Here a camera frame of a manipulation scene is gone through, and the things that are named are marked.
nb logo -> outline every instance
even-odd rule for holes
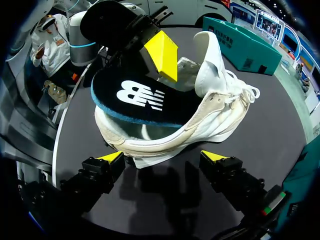
[[[152,109],[162,111],[164,92],[155,90],[153,93],[150,87],[130,80],[123,81],[121,87],[123,90],[116,93],[120,101],[141,107],[145,107],[148,102]]]

shoe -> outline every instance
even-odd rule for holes
[[[201,102],[179,129],[137,123],[127,123],[131,126],[125,127],[126,121],[118,119],[117,115],[106,114],[98,104],[95,108],[95,121],[104,140],[117,151],[133,157],[138,169],[166,161],[196,142],[226,140],[244,119],[250,104],[260,96],[257,88],[225,69],[219,42],[213,32],[199,32],[194,36],[194,43],[197,62],[202,63],[195,78],[194,91]],[[138,129],[136,134],[129,133],[133,125]],[[163,137],[161,134],[155,136],[157,131],[162,132]]]

insole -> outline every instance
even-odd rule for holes
[[[195,90],[177,91],[123,68],[104,68],[93,77],[91,95],[106,114],[123,121],[180,128],[197,111]]]

dark round table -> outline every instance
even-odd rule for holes
[[[201,29],[163,30],[179,46],[178,58],[195,60],[193,37]],[[275,76],[240,72],[223,59],[226,69],[261,91],[236,131],[222,143],[190,145],[152,167],[137,170],[127,165],[110,194],[102,195],[84,218],[126,234],[188,233],[204,240],[238,225],[242,213],[215,193],[199,171],[201,150],[238,157],[251,175],[265,179],[266,190],[282,184],[306,144],[298,113]],[[52,179],[57,187],[60,180],[75,175],[88,157],[114,152],[96,126],[90,94],[91,79],[103,61],[98,58],[88,68],[61,119],[53,154]]]

cyan display stand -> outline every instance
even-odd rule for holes
[[[222,54],[239,71],[273,75],[281,54],[253,32],[230,22],[205,17],[203,30],[214,32]]]
[[[306,145],[289,175],[283,182],[283,189],[292,193],[289,201],[279,215],[277,231],[292,218],[304,205],[304,200],[319,174],[320,167],[320,136]]]

